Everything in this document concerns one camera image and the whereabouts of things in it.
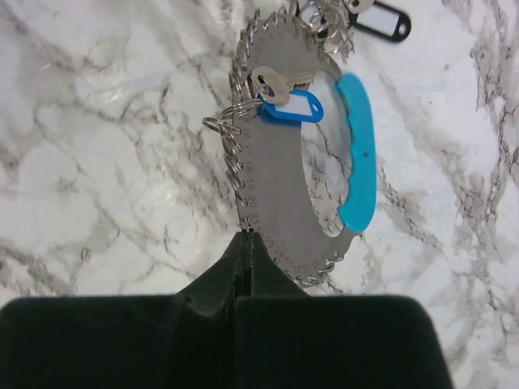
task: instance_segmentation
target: key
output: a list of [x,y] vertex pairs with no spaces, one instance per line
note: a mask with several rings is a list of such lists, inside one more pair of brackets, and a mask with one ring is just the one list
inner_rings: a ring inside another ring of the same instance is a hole
[[373,5],[375,0],[349,0],[345,3],[348,11],[354,15],[367,11]]
[[282,75],[268,66],[260,66],[251,72],[251,81],[265,101],[271,104],[285,104],[290,99],[290,91],[298,85],[312,83],[314,75]]

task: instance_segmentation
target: black key tag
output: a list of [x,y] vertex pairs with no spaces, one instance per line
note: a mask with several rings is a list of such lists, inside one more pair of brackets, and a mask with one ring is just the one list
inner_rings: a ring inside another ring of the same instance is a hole
[[360,31],[394,43],[402,42],[411,33],[410,17],[404,11],[382,2],[374,2],[360,14],[350,13],[350,24]]

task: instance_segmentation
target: silver key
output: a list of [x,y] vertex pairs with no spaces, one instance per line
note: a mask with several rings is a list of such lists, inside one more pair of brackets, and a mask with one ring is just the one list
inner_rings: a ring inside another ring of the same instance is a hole
[[251,72],[252,83],[265,101],[272,104],[288,103],[290,91],[298,85],[314,82],[312,73],[282,75],[268,66],[260,66]]

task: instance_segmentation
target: blue key tag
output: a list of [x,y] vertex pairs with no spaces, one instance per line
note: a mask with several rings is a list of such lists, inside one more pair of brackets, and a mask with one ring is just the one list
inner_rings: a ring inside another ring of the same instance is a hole
[[319,99],[302,89],[290,91],[288,103],[275,105],[264,100],[263,105],[270,115],[291,122],[318,123],[324,116],[323,105]]

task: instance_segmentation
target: key head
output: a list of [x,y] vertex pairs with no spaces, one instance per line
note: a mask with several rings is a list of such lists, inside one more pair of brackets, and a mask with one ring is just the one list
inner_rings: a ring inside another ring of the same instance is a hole
[[283,75],[268,66],[256,67],[251,72],[251,82],[261,97],[271,104],[285,104],[290,99],[290,87]]

